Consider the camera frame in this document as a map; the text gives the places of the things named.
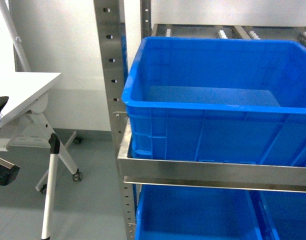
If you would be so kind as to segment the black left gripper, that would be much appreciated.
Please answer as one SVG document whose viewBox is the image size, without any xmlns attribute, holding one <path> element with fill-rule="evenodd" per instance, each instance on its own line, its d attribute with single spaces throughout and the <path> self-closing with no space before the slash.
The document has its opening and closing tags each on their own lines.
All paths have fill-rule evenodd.
<svg viewBox="0 0 306 240">
<path fill-rule="evenodd" d="M 20 167 L 0 157 L 0 186 L 11 184 L 18 176 Z"/>
</svg>

